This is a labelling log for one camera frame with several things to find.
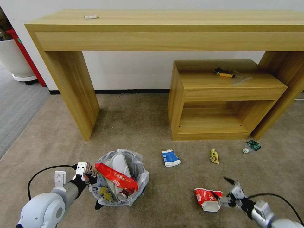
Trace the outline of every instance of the red paper cup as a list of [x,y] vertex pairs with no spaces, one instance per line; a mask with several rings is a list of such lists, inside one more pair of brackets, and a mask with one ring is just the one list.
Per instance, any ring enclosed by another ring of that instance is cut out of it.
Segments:
[[223,193],[221,191],[213,191],[204,188],[194,189],[197,201],[199,205],[203,208],[204,211],[208,212],[218,212],[221,208],[217,199],[213,194],[216,194],[218,197],[222,198]]

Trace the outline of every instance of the table drawer front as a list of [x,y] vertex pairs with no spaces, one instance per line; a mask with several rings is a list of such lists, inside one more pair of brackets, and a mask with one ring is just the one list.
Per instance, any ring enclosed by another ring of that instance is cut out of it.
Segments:
[[277,100],[283,92],[281,89],[195,90],[186,92],[185,101]]

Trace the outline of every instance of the table leg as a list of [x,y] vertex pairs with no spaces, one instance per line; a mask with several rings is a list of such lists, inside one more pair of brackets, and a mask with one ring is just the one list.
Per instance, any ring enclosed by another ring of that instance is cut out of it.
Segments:
[[259,67],[288,86],[275,105],[253,130],[258,140],[304,90],[304,52],[265,52]]
[[82,51],[44,51],[35,32],[29,32],[83,138],[89,141],[99,104]]

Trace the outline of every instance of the table top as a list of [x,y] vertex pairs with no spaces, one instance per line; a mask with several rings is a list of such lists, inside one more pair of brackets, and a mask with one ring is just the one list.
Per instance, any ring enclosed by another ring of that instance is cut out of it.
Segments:
[[[97,19],[84,19],[96,15]],[[32,31],[304,31],[304,12],[66,9],[26,24]]]

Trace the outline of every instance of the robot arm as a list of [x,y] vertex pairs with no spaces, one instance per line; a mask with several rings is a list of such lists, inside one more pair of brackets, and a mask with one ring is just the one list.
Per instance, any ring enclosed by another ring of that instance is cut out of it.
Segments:
[[234,207],[242,209],[247,216],[255,221],[260,228],[304,228],[300,223],[288,219],[277,219],[269,204],[262,200],[254,202],[245,196],[239,182],[225,178],[233,185],[232,190],[226,197],[219,198],[213,194],[223,207]]
[[90,183],[86,175],[90,168],[89,163],[79,162],[75,176],[68,183],[64,171],[55,171],[54,189],[33,197],[23,207],[16,228],[55,228]]

